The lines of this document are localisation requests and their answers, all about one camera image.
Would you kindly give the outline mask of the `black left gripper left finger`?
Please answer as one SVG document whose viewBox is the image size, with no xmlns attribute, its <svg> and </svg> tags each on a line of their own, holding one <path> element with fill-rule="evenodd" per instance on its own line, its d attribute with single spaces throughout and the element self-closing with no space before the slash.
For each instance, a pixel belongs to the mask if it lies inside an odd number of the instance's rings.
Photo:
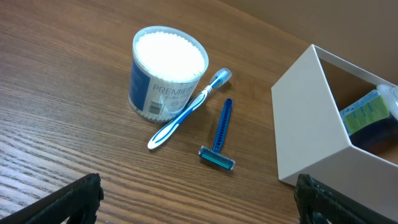
<svg viewBox="0 0 398 224">
<path fill-rule="evenodd" d="M 1 224 L 94 224 L 104 199 L 99 174 L 88 174 L 1 219 Z"/>
</svg>

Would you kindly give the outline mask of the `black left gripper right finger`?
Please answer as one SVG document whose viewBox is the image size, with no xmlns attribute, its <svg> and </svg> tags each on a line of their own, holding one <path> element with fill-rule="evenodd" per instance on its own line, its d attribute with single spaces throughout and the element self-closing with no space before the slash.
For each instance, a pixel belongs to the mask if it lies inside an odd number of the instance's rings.
<svg viewBox="0 0 398 224">
<path fill-rule="evenodd" d="M 294 199 L 300 224 L 397 224 L 308 174 L 298 176 Z"/>
</svg>

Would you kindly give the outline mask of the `blue foam soap pump bottle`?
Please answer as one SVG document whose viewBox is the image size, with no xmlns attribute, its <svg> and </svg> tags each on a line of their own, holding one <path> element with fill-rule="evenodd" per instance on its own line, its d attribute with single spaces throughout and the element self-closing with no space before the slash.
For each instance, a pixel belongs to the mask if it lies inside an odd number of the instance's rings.
<svg viewBox="0 0 398 224">
<path fill-rule="evenodd" d="M 397 87 L 378 85 L 340 111 L 351 143 L 373 154 L 397 143 Z"/>
</svg>

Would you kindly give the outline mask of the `cotton swab round container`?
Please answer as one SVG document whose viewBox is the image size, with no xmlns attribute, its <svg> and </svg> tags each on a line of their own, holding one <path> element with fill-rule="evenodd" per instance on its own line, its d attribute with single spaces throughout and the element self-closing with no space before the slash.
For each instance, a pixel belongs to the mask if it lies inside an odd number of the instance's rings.
<svg viewBox="0 0 398 224">
<path fill-rule="evenodd" d="M 168 122 L 186 106 L 208 68 L 205 48 L 189 34 L 150 26 L 132 41 L 131 107 L 145 119 Z"/>
</svg>

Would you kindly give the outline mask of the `white cardboard box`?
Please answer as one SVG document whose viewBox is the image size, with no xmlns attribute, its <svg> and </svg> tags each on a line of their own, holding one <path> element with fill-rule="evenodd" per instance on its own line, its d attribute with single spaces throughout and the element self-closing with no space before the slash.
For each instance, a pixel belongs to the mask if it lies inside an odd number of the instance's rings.
<svg viewBox="0 0 398 224">
<path fill-rule="evenodd" d="M 377 154 L 356 147 L 340 116 L 382 84 L 396 86 L 311 45 L 271 89 L 279 179 L 309 174 L 397 220 L 397 143 Z"/>
</svg>

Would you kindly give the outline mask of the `blue disposable razor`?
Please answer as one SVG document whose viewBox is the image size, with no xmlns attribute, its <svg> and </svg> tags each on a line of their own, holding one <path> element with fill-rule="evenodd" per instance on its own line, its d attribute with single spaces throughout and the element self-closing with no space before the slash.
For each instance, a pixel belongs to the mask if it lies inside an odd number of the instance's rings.
<svg viewBox="0 0 398 224">
<path fill-rule="evenodd" d="M 212 149 L 202 146 L 198 153 L 202 160 L 228 171 L 233 170 L 235 161 L 222 155 L 221 150 L 226 138 L 232 109 L 233 100 L 231 98 L 227 98 L 224 102 L 223 110 L 221 112 Z"/>
</svg>

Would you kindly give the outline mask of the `blue white toothbrush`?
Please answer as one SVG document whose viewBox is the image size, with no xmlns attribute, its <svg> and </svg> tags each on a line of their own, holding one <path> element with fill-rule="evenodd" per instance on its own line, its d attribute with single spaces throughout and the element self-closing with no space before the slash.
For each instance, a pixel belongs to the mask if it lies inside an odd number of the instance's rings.
<svg viewBox="0 0 398 224">
<path fill-rule="evenodd" d="M 197 94 L 197 96 L 194 97 L 191 102 L 189 102 L 188 106 L 184 110 L 182 110 L 182 112 L 177 117 L 175 117 L 153 135 L 153 137 L 149 140 L 147 144 L 147 148 L 153 150 L 163 144 L 166 140 L 168 140 L 168 138 L 173 135 L 175 130 L 180 126 L 184 119 L 205 102 L 210 92 L 213 89 L 221 87 L 231 77 L 232 72 L 229 69 L 222 68 L 218 70 L 213 75 L 209 85 L 207 85 L 204 90 L 199 92 L 199 94 Z"/>
</svg>

